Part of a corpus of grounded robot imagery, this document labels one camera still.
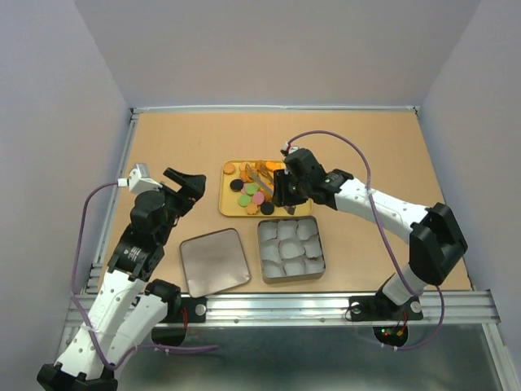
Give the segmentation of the metal serving tongs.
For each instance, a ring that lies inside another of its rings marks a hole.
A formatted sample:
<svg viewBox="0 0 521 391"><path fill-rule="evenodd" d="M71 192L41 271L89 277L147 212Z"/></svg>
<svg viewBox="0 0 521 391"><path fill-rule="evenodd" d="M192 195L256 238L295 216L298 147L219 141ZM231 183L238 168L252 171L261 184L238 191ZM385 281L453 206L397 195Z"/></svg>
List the metal serving tongs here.
<svg viewBox="0 0 521 391"><path fill-rule="evenodd" d="M255 182L257 183L261 189L263 189L265 191L265 193L270 197L270 198L273 198L273 195L274 195L274 190L271 189L268 184L266 182L264 182L262 180L262 178L256 174L256 172L254 171L254 169L249 165L249 164L246 164L245 165L245 170L248 174L248 176ZM296 211L296 207L295 206L284 206L283 207L286 212L290 215L290 216L294 216L295 215L295 211Z"/></svg>

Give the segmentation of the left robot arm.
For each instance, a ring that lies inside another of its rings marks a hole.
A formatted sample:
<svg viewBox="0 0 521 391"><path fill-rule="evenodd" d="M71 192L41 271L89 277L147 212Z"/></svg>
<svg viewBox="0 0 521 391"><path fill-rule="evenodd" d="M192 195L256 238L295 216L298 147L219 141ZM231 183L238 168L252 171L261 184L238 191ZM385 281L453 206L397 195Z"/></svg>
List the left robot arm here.
<svg viewBox="0 0 521 391"><path fill-rule="evenodd" d="M164 257L172 229L203 197L206 177L171 168L163 175L179 189L154 180L145 164L136 164L126 177L113 182L135 196L130 223L91 307L85 309L77 296L72 297L82 324L56 361L38 372L37 382L45 390L115 390L116 372L141 348L152 328L181 313L179 287L152 280L151 275Z"/></svg>

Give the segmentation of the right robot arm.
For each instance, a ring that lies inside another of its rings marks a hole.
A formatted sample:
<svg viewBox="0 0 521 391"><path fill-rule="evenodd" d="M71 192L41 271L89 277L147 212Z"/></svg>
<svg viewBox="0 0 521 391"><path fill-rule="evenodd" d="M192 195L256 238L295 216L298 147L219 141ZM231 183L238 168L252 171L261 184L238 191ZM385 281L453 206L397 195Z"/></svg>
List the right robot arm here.
<svg viewBox="0 0 521 391"><path fill-rule="evenodd" d="M305 148L289 153L274 171L273 202L293 207L311 200L376 224L409 246L408 264L386 280L372 297L349 306L352 321L392 320L429 285L439 287L462 259L468 245L452 209L411 204L368 186L341 169L327 172Z"/></svg>

